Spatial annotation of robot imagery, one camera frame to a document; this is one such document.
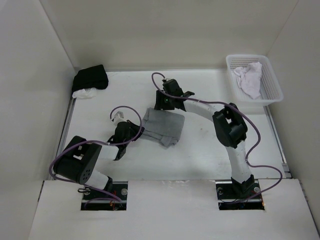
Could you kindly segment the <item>grey tank top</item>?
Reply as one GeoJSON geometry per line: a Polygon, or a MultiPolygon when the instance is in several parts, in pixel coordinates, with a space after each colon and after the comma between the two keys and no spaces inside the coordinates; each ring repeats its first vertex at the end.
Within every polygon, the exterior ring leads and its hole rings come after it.
{"type": "Polygon", "coordinates": [[[185,117],[181,114],[149,107],[142,119],[142,138],[159,143],[165,148],[175,146],[183,131],[185,117]]]}

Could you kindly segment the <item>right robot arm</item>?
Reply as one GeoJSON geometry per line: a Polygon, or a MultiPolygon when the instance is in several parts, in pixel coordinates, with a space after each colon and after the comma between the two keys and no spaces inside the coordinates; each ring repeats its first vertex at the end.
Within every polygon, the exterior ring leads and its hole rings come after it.
{"type": "Polygon", "coordinates": [[[254,176],[246,163],[248,127],[235,104],[226,104],[218,110],[213,103],[192,98],[193,92],[183,92],[175,79],[163,79],[163,89],[156,91],[155,110],[175,110],[193,113],[213,122],[218,141],[226,148],[231,165],[232,192],[245,198],[254,185],[254,176]]]}

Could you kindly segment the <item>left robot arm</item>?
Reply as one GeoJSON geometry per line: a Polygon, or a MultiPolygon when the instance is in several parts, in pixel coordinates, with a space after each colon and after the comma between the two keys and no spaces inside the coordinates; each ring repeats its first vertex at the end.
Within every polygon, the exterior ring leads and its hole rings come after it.
{"type": "MultiPolygon", "coordinates": [[[[140,138],[144,130],[130,120],[118,122],[114,134],[106,142],[106,157],[112,161],[120,160],[129,143],[140,138]]],[[[73,183],[94,189],[100,199],[108,199],[112,195],[113,180],[95,169],[102,143],[88,142],[76,135],[66,148],[69,151],[56,160],[53,172],[73,183]]]]}

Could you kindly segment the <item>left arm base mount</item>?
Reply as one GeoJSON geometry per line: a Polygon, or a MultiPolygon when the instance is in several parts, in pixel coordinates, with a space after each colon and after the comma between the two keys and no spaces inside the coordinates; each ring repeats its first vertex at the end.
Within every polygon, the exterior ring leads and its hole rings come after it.
{"type": "Polygon", "coordinates": [[[127,209],[129,183],[127,181],[113,182],[110,194],[89,187],[77,190],[81,197],[82,211],[125,211],[127,209]]]}

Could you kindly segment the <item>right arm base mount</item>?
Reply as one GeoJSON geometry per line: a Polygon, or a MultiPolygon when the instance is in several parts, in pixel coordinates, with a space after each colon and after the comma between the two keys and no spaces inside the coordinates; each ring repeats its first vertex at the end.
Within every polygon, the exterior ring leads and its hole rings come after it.
{"type": "Polygon", "coordinates": [[[248,199],[260,191],[260,184],[258,180],[255,180],[253,186],[245,196],[237,195],[231,181],[217,181],[215,186],[219,210],[265,210],[264,201],[261,195],[248,199]]]}

